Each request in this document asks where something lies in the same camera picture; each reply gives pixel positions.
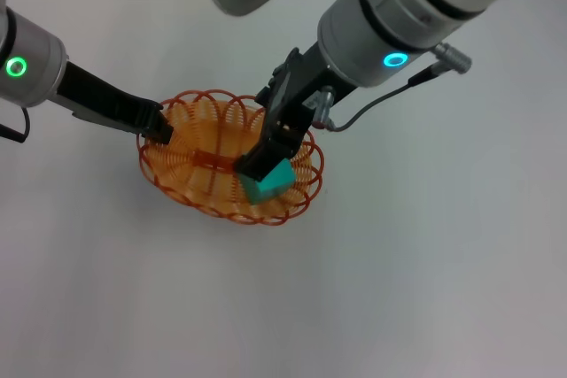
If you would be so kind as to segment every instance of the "wire basket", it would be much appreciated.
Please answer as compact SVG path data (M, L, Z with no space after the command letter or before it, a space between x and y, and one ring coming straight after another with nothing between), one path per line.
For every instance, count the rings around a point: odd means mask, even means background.
M146 179L180 204L243 225L278 226L303 214L321 190L324 168L310 132L291 160L296 181L281 196L251 205L233 172L234 161L260 137L264 109L253 99L215 89L162 102L174 133L169 145L137 137Z

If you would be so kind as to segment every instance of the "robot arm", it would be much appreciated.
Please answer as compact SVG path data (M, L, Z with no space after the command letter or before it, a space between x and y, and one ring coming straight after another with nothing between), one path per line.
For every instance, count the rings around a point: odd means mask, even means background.
M237 16L267 1L214 0ZM408 86L449 70L466 73L470 59L443 40L493 1L337 0L321 17L317 42L303 55L293 50L257 95L266 118L260 140L237 161L237 171L262 180L297 153L313 123L325 126L333 104L356 88L382 84L425 52L439 62Z
M46 100L102 126L169 143L173 128L162 106L122 92L68 60L64 44L6 7L0 0L0 97L26 108ZM26 135L0 126L0 136L24 142Z

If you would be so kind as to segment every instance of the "teal block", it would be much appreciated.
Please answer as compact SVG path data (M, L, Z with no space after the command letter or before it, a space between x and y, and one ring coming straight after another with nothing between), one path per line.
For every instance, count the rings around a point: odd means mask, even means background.
M252 205L262 204L272 198L279 197L295 183L295 173L289 159L284 159L268 174L263 181L238 175L245 189L248 202Z

